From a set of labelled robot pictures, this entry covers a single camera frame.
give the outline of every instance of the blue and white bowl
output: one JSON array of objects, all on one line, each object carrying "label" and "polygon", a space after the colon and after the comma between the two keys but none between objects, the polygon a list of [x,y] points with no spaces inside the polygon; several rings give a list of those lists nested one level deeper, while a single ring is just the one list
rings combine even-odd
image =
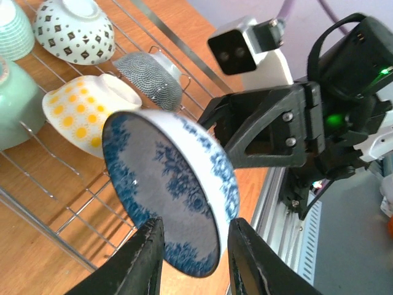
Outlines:
[{"label": "blue and white bowl", "polygon": [[108,118],[103,150],[135,225],[163,218],[165,260],[193,277],[212,274],[239,214],[238,184],[219,143],[185,117],[142,110]]}]

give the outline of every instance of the dishware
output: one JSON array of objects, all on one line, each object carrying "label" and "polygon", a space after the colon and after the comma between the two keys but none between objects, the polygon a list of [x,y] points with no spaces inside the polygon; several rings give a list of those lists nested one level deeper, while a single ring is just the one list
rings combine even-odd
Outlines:
[{"label": "dishware", "polygon": [[52,55],[77,65],[97,65],[115,52],[114,29],[94,0],[44,1],[33,31]]},{"label": "dishware", "polygon": [[13,0],[0,0],[0,56],[19,60],[34,47],[34,34],[23,9]]},{"label": "dishware", "polygon": [[161,50],[150,53],[151,50],[149,53],[128,53],[113,65],[157,106],[166,111],[177,111],[183,92],[180,78],[184,74]]},{"label": "dishware", "polygon": [[161,216],[165,260],[193,277],[216,269],[239,213],[233,167],[220,144],[173,112],[116,112],[103,149],[115,191],[139,227]]},{"label": "dishware", "polygon": [[99,158],[103,158],[101,137],[109,115],[141,106],[139,95],[110,74],[75,78],[42,100],[52,126],[73,145]]},{"label": "dishware", "polygon": [[0,57],[0,150],[30,139],[20,121],[34,134],[45,124],[43,96],[44,92],[28,73],[13,61]]}]

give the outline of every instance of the wooden surface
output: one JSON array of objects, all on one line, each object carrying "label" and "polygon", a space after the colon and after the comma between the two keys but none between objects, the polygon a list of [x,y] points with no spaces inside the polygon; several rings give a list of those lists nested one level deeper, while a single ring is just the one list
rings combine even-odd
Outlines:
[{"label": "wooden surface", "polygon": [[[27,0],[27,2],[34,8],[40,3],[37,0]],[[130,1],[119,0],[118,3],[143,24],[162,45],[167,47],[214,96],[223,94]],[[146,0],[145,3],[216,73],[223,76],[206,45],[206,40],[214,32],[214,28],[185,0]],[[25,2],[20,1],[20,4],[32,19],[34,11]],[[114,2],[100,0],[98,4],[112,22],[126,32],[143,50],[149,50],[152,45],[156,45]],[[116,40],[127,52],[137,50],[119,30],[116,31]],[[94,67],[75,66],[75,69],[72,69],[66,63],[51,56],[38,44],[33,52],[38,58],[29,55],[18,61],[18,64],[24,67],[46,91],[58,88],[62,85],[62,80],[68,81],[78,76],[79,73],[75,69],[83,74],[100,74],[100,71]],[[118,50],[115,59],[121,54],[121,50]],[[40,60],[53,68],[60,78],[43,66]],[[109,62],[100,65],[100,68],[103,71],[115,72]],[[223,79],[233,90],[241,89],[237,77],[223,77]],[[195,81],[191,83],[188,91],[202,107],[207,105],[210,96]],[[146,98],[144,102],[151,106]],[[199,117],[201,109],[196,103],[184,96],[183,104],[195,117]],[[104,170],[102,160],[78,150],[64,140],[49,124],[45,125],[37,136],[57,157],[74,167],[83,178],[51,157],[37,141],[31,139],[7,150],[6,153],[58,201],[51,199],[39,186],[1,155],[0,186],[9,191],[52,230],[58,230],[72,217],[72,213],[64,206],[67,205],[71,210],[77,211],[91,198],[91,193],[85,188],[89,187],[95,193],[108,182],[109,178],[102,174]],[[240,215],[250,221],[266,170],[238,170],[236,175],[241,194]],[[110,184],[99,194],[99,197],[119,215],[126,218]],[[97,200],[92,201],[81,212],[80,217],[82,220],[74,219],[61,232],[60,237],[99,266],[112,254],[113,248],[90,230],[83,221],[92,225],[115,246],[121,242],[130,227],[121,222],[115,214]],[[2,295],[63,294],[89,274],[81,265],[3,204],[0,204],[0,239],[0,294]],[[216,272],[204,279],[187,277],[165,264],[161,293],[224,294],[228,284],[228,261],[227,256],[224,255]]]}]

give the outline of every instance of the gray floor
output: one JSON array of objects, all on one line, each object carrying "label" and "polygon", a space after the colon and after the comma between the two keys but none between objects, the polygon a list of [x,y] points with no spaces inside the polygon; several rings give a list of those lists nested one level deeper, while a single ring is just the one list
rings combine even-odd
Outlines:
[{"label": "gray floor", "polygon": [[393,239],[375,175],[333,184],[322,198],[314,285],[324,295],[392,295]]}]

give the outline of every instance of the screw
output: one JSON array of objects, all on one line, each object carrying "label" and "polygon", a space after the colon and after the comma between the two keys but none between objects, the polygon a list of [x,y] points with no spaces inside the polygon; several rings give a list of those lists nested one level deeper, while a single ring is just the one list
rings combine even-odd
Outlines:
[{"label": "screw", "polygon": [[220,59],[221,59],[222,61],[228,61],[228,60],[229,60],[229,54],[228,54],[228,52],[221,52],[221,53],[220,53]]},{"label": "screw", "polygon": [[296,201],[296,200],[293,200],[293,201],[292,201],[292,206],[293,206],[294,208],[298,207],[299,204],[300,204],[299,201]]},{"label": "screw", "polygon": [[277,19],[272,19],[270,22],[269,22],[269,25],[271,25],[271,26],[276,26],[276,25],[278,25],[278,22],[277,22]]},{"label": "screw", "polygon": [[288,147],[291,148],[292,146],[295,146],[295,144],[296,144],[296,139],[293,138],[293,137],[287,138],[287,140],[285,140],[285,144],[286,144]]},{"label": "screw", "polygon": [[282,119],[284,120],[284,122],[289,122],[294,118],[294,114],[292,114],[291,112],[286,112],[282,115]]},{"label": "screw", "polygon": [[235,55],[236,55],[238,58],[244,57],[244,54],[246,54],[246,51],[245,51],[244,48],[242,48],[242,47],[236,48],[236,50],[235,50]]}]

